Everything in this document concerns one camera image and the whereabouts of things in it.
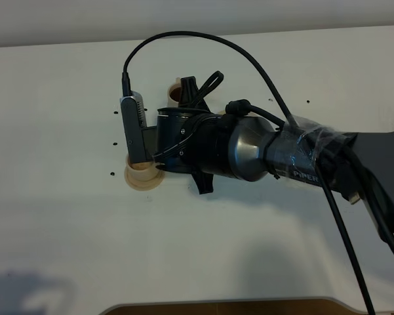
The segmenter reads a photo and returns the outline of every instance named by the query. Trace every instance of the white tabletop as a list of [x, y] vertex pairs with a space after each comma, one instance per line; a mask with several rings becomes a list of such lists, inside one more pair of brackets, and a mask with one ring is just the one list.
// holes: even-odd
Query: white tabletop
[[[394, 26], [227, 38], [267, 70], [293, 114], [342, 131], [394, 130]], [[173, 174], [149, 192], [129, 188], [113, 111], [138, 43], [0, 49], [0, 312], [310, 297], [365, 311], [320, 189], [215, 177], [214, 193], [199, 196], [190, 176]], [[280, 115], [241, 55], [163, 39], [130, 65], [148, 124], [176, 77], [202, 84], [215, 70], [225, 80], [207, 98], [213, 112], [247, 98]], [[375, 309], [394, 310], [394, 256], [364, 205], [336, 197]]]

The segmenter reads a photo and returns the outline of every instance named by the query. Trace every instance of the black wire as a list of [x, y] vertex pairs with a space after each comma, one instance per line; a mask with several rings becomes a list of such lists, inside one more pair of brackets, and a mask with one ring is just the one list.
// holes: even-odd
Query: black wire
[[328, 200], [332, 214], [334, 215], [336, 226], [340, 231], [342, 241], [345, 245], [345, 249], [348, 254], [348, 258], [351, 261], [351, 265], [353, 266], [354, 274], [355, 277], [357, 278], [357, 282], [359, 283], [360, 291], [361, 294], [363, 295], [363, 299], [367, 308], [368, 315], [375, 315], [373, 303], [370, 298], [370, 295], [368, 294], [367, 285], [364, 280], [363, 273], [361, 272], [359, 261], [357, 260], [357, 256], [354, 252], [353, 244], [351, 244], [351, 240], [349, 239], [347, 229], [345, 228], [344, 221], [342, 220], [340, 210], [336, 205], [334, 196], [332, 195], [328, 182], [323, 178], [321, 168], [318, 165], [316, 165], [315, 171], [319, 179], [319, 182], [322, 186], [323, 192], [325, 193], [326, 199]]
[[372, 211], [372, 214], [376, 219], [376, 223], [379, 226], [386, 243], [388, 244], [389, 248], [392, 250], [392, 253], [394, 254], [394, 236], [390, 231], [389, 227], [387, 226], [385, 222], [385, 218], [382, 212], [380, 211], [380, 206], [376, 199], [376, 196], [372, 192], [372, 189], [370, 187], [370, 180], [368, 178], [366, 169], [364, 168], [359, 158], [355, 155], [354, 151], [351, 148], [344, 148], [344, 154], [347, 156], [348, 160], [353, 164], [354, 166], [353, 169], [357, 173], [357, 176], [363, 187], [364, 194], [368, 202], [368, 207]]
[[261, 67], [261, 65], [258, 63], [258, 61], [256, 61], [256, 59], [254, 57], [252, 57], [249, 52], [245, 51], [243, 48], [241, 48], [240, 46], [232, 43], [231, 41], [228, 41], [226, 39], [223, 39], [221, 37], [217, 37], [214, 35], [209, 35], [209, 34], [205, 34], [205, 33], [199, 33], [196, 31], [168, 31], [166, 33], [160, 33], [157, 35], [154, 35], [148, 39], [146, 39], [145, 41], [143, 41], [142, 43], [140, 43], [128, 56], [128, 58], [125, 60], [124, 63], [124, 74], [127, 76], [127, 68], [128, 65], [132, 59], [132, 57], [134, 57], [134, 55], [144, 46], [146, 46], [148, 43], [151, 43], [152, 41], [155, 41], [156, 39], [160, 39], [160, 38], [164, 38], [164, 37], [169, 37], [169, 36], [192, 36], [192, 37], [202, 37], [205, 39], [210, 39], [212, 41], [217, 41], [218, 43], [224, 44], [232, 49], [234, 49], [235, 51], [237, 51], [238, 53], [240, 53], [241, 55], [243, 55], [247, 60], [249, 60], [249, 62], [255, 67], [256, 70], [258, 70], [259, 74], [262, 76], [262, 78], [264, 79], [265, 83], [267, 83], [267, 86], [269, 87], [269, 89], [271, 90], [272, 95], [274, 96], [275, 100], [277, 101], [278, 105], [280, 106], [281, 111], [283, 112], [284, 116], [287, 118], [287, 121], [292, 125], [292, 126], [297, 126], [296, 121], [294, 120], [292, 114], [290, 113], [290, 110], [288, 109], [287, 105], [285, 104], [284, 100], [281, 98], [280, 93], [278, 92], [278, 90], [275, 88], [274, 83], [271, 81], [271, 79], [269, 78], [269, 76], [267, 75], [266, 71]]
[[263, 110], [262, 108], [250, 105], [250, 111], [258, 114], [259, 116], [264, 117], [265, 119], [269, 120], [270, 122], [276, 124], [280, 129], [283, 129], [285, 122], [282, 119], [274, 116], [273, 114]]

